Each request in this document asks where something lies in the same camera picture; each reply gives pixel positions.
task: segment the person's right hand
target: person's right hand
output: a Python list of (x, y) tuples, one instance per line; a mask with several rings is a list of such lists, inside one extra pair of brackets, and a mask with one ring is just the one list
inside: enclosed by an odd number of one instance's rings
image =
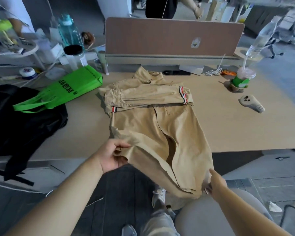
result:
[(221, 190), (223, 188), (227, 188), (226, 180), (213, 169), (210, 169), (210, 173), (212, 189), (210, 189), (209, 192), (212, 198), (218, 202), (221, 195)]

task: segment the trash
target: trash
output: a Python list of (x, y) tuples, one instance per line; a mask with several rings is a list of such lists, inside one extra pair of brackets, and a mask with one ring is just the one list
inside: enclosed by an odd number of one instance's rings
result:
[(279, 206), (277, 206), (275, 203), (271, 201), (269, 201), (269, 210), (278, 213), (283, 212), (283, 210)]

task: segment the desk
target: desk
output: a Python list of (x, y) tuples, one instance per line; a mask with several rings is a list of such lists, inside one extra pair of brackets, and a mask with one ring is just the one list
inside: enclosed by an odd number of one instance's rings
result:
[[(111, 72), (104, 76), (103, 86), (132, 76), (133, 73)], [(183, 81), (190, 88), (194, 112), (212, 152), (295, 148), (295, 104), (260, 74), (242, 94), (229, 92), (222, 76), (165, 78)], [(260, 114), (243, 107), (238, 99), (244, 94), (253, 94), (265, 112)], [(31, 160), (87, 158), (109, 138), (109, 117), (102, 108), (98, 90), (66, 106), (67, 126), (48, 138)]]

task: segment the jar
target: jar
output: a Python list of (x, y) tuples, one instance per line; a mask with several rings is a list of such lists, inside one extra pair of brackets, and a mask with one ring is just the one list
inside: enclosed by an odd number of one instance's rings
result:
[(4, 49), (18, 54), (23, 50), (20, 47), (21, 41), (9, 20), (0, 20), (0, 45)]
[(69, 65), (73, 71), (87, 66), (87, 59), (83, 52), (83, 48), (80, 45), (70, 45), (63, 49), (66, 54), (66, 58), (69, 62)]

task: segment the white sneaker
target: white sneaker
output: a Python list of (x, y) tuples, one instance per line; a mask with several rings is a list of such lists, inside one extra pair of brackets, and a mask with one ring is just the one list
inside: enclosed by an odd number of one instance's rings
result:
[(155, 191), (153, 191), (153, 197), (152, 197), (153, 208), (154, 208), (155, 203), (158, 199), (165, 204), (165, 194), (166, 194), (166, 190), (160, 186), (157, 186)]

